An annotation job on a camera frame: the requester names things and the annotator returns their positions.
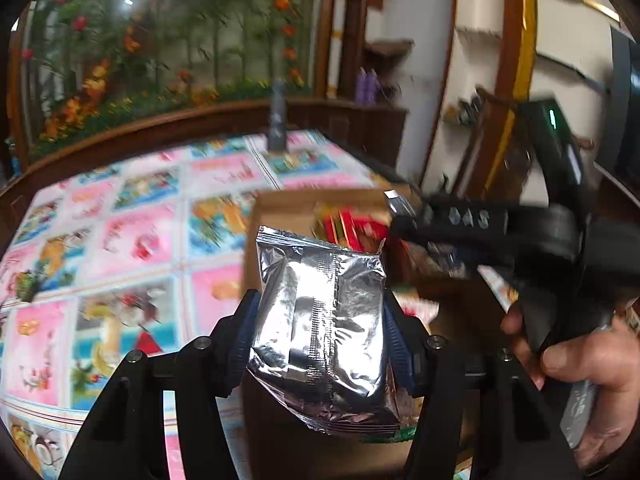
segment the table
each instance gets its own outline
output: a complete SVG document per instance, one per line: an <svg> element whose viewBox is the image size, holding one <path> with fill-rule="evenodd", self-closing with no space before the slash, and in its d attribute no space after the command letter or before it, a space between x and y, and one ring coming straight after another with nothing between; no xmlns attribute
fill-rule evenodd
<svg viewBox="0 0 640 480"><path fill-rule="evenodd" d="M287 154L267 153L262 135L211 140L39 191L0 263L0 417L31 465L57 478L128 351L177 351L235 311L257 193L379 179L322 135L297 131ZM40 291L20 302L34 273ZM219 407L239 477L249 478L238 391ZM180 480L170 392L164 422L171 478Z"/></svg>

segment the gray bottle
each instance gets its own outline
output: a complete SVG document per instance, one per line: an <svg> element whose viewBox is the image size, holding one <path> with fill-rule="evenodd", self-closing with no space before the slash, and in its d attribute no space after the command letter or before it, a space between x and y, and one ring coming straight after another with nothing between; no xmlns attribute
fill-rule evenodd
<svg viewBox="0 0 640 480"><path fill-rule="evenodd" d="M287 151L287 103L284 97L286 87L282 80L276 80L272 85L270 127L267 135L267 150L270 152Z"/></svg>

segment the purple bottle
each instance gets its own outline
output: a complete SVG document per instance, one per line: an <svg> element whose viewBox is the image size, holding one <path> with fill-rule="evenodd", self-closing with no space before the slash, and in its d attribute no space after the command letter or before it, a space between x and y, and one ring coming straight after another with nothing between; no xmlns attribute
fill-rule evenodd
<svg viewBox="0 0 640 480"><path fill-rule="evenodd" d="M365 104L373 106L378 100L378 90L380 90L380 81L378 74L375 70L372 70L367 75L367 90L365 92Z"/></svg>
<svg viewBox="0 0 640 480"><path fill-rule="evenodd" d="M360 73L356 78L356 104L364 105L367 101L367 81L369 76L363 68L360 69Z"/></svg>

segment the silver foil packet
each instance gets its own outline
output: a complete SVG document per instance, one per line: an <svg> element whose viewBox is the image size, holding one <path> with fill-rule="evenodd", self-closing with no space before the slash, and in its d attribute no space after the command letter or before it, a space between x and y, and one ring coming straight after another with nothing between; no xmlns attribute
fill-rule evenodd
<svg viewBox="0 0 640 480"><path fill-rule="evenodd" d="M310 428L394 434L380 254L268 227L256 245L262 297L249 371Z"/></svg>

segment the glass panel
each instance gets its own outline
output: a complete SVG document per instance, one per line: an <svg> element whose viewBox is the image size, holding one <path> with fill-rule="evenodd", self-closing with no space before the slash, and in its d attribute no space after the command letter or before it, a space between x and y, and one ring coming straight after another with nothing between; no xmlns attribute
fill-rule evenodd
<svg viewBox="0 0 640 480"><path fill-rule="evenodd" d="M319 0L33 0L22 45L32 159L172 110L308 94Z"/></svg>

